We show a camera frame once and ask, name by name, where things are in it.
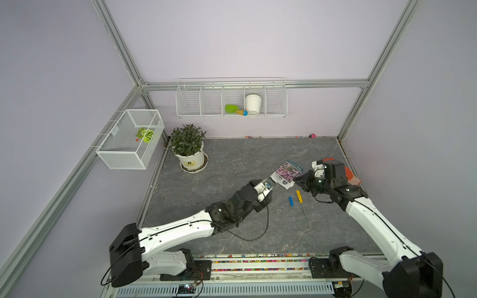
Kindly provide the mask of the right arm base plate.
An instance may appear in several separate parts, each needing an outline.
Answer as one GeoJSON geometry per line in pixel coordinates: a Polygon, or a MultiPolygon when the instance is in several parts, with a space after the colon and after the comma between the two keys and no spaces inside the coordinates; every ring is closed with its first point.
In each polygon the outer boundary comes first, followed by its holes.
{"type": "Polygon", "coordinates": [[[345,271],[340,264],[330,264],[329,259],[309,258],[309,269],[313,279],[351,279],[352,274],[345,271]]]}

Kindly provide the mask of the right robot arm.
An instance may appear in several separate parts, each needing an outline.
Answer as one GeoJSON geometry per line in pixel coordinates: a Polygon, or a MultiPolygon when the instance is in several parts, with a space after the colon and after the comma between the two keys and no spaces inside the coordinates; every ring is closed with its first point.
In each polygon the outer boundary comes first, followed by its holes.
{"type": "Polygon", "coordinates": [[[338,264],[384,291],[389,298],[440,298],[443,293],[443,262],[407,239],[377,209],[360,186],[349,183],[345,165],[338,160],[319,160],[307,173],[295,177],[303,191],[326,194],[352,217],[377,244],[387,263],[366,257],[350,248],[330,252],[338,264]]]}

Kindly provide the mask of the yellow handled screwdriver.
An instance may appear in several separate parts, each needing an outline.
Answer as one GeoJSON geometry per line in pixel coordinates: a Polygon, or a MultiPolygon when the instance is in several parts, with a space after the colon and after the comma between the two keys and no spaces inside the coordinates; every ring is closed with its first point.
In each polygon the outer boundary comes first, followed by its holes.
{"type": "Polygon", "coordinates": [[[304,207],[304,201],[303,201],[303,197],[301,195],[301,191],[300,190],[296,190],[296,195],[297,195],[297,198],[299,200],[299,203],[300,203],[300,206],[303,210],[303,214],[305,216],[306,219],[308,219],[308,216],[307,216],[307,213],[306,213],[306,210],[305,210],[305,207],[304,207]]]}

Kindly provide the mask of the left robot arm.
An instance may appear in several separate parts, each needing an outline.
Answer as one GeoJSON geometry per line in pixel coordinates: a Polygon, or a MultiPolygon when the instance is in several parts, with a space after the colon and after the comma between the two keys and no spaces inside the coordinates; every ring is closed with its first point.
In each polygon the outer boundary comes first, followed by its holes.
{"type": "Polygon", "coordinates": [[[171,248],[218,233],[231,233],[251,212],[268,208],[274,185],[271,180],[252,180],[230,199],[213,203],[187,218],[156,227],[139,228],[136,223],[124,226],[109,246],[110,267],[101,285],[120,288],[145,273],[177,276],[193,272],[196,265],[191,252],[185,248],[173,252],[171,248]]]}

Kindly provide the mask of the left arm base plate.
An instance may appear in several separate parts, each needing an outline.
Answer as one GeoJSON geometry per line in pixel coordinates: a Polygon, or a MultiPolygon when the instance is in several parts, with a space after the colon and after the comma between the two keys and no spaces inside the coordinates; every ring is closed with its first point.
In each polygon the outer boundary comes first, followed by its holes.
{"type": "Polygon", "coordinates": [[[193,267],[187,267],[182,273],[173,276],[162,274],[160,281],[208,281],[211,279],[212,261],[198,260],[193,267]]]}

